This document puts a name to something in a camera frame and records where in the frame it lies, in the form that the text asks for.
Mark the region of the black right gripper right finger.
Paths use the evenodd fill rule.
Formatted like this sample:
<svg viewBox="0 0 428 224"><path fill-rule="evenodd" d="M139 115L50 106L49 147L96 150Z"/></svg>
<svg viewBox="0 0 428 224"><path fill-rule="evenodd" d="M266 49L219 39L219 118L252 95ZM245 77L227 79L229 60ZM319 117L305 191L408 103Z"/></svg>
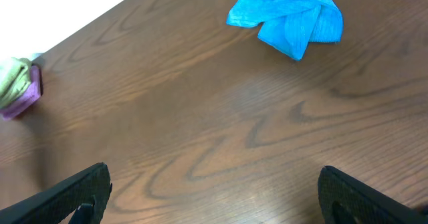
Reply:
<svg viewBox="0 0 428 224"><path fill-rule="evenodd" d="M427 224L427 214L408 208L354 177L324 166L318 202L326 224Z"/></svg>

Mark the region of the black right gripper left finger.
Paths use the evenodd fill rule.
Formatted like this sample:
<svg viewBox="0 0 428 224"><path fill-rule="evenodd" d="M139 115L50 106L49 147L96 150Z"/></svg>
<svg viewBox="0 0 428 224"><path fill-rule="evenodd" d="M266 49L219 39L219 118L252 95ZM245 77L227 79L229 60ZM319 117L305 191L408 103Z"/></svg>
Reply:
<svg viewBox="0 0 428 224"><path fill-rule="evenodd" d="M2 223L99 224L103 218L112 184L105 163L99 162L61 181L52 188L1 210Z"/></svg>

